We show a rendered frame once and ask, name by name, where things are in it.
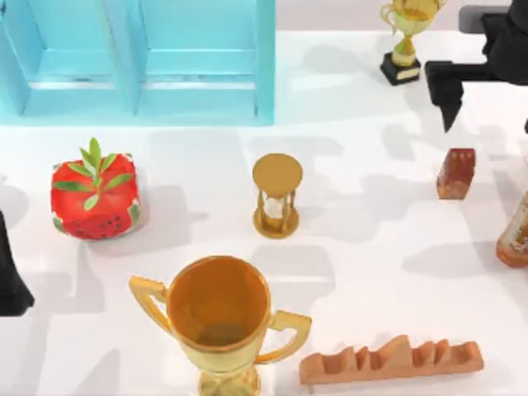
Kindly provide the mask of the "reddish brown block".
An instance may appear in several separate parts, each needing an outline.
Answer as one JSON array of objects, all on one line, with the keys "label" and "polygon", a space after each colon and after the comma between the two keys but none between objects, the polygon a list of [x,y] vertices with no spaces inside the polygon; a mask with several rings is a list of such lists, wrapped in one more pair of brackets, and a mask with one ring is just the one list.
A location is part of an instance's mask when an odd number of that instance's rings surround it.
[{"label": "reddish brown block", "polygon": [[441,200],[463,200],[471,186],[476,165],[473,148],[450,148],[436,178],[436,192]]}]

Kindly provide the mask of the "large gold trophy cup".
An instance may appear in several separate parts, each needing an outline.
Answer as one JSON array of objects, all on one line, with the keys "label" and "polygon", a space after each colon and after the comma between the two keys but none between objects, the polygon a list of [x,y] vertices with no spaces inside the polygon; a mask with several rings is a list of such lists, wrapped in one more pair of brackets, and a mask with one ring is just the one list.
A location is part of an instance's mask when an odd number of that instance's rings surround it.
[{"label": "large gold trophy cup", "polygon": [[265,278],[236,257],[201,258],[169,286],[132,276],[129,288],[200,371],[199,396],[260,396],[257,365],[295,354],[312,324],[304,315],[271,311]]}]

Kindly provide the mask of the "small gold trophy black base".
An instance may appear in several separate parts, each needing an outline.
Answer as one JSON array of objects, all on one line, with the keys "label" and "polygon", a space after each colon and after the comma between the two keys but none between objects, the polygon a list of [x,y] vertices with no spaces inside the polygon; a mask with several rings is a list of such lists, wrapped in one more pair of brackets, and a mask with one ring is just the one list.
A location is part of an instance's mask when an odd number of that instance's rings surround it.
[{"label": "small gold trophy black base", "polygon": [[392,34],[401,31],[402,40],[386,53],[380,70],[393,85],[419,79],[421,64],[416,56],[413,37],[434,21],[448,0],[392,0],[380,8],[381,19],[391,26]]}]

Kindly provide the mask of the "terracotta jagged holder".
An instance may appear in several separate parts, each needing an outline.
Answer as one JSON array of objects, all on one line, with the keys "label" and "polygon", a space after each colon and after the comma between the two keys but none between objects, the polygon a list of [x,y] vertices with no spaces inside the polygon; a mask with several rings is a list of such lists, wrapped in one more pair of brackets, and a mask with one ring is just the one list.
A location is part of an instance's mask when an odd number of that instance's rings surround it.
[{"label": "terracotta jagged holder", "polygon": [[412,347],[406,335],[390,339],[376,351],[348,346],[334,355],[314,353],[299,364],[301,384],[344,384],[434,375],[455,375],[482,370],[483,357],[476,342],[451,345],[448,340]]}]

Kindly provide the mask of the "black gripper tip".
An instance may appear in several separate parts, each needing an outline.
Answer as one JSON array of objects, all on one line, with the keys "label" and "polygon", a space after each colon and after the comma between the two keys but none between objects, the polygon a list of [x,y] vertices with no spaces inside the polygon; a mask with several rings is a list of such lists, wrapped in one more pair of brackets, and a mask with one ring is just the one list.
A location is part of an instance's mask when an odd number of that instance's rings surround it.
[{"label": "black gripper tip", "polygon": [[0,317],[19,317],[35,299],[18,273],[12,257],[7,227],[0,210]]}]

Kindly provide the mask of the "orange bottle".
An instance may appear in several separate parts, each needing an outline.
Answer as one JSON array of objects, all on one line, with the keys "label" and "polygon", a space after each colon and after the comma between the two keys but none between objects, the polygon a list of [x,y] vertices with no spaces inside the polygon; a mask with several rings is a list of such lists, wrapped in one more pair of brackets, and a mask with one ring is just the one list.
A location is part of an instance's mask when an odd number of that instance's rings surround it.
[{"label": "orange bottle", "polygon": [[498,239],[496,254],[509,267],[528,267],[528,191]]}]

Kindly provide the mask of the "red watermelon-print plant pot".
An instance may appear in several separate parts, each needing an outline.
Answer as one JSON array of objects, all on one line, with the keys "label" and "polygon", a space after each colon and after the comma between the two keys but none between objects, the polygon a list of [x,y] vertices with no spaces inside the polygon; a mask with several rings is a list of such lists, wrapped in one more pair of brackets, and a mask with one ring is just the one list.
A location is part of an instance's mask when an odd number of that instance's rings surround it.
[{"label": "red watermelon-print plant pot", "polygon": [[141,215],[132,156],[104,155],[95,138],[80,152],[79,160],[54,168],[51,211],[55,228],[82,240],[102,240],[128,233]]}]

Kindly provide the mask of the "light blue rack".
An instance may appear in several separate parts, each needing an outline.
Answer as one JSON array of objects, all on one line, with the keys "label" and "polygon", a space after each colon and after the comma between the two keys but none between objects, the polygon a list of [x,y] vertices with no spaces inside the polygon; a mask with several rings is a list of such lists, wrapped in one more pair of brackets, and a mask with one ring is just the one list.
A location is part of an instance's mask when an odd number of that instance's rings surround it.
[{"label": "light blue rack", "polygon": [[0,0],[0,125],[269,125],[276,0]]}]

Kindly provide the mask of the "golden hourglass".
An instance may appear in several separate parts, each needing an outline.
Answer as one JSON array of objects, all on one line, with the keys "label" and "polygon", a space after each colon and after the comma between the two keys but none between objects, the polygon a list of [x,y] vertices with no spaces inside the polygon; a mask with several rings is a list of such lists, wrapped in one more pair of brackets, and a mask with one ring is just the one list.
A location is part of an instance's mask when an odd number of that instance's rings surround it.
[{"label": "golden hourglass", "polygon": [[286,238],[298,227],[296,189],[303,169],[296,158],[285,153],[269,153],[257,160],[252,170],[258,188],[255,229],[268,238]]}]

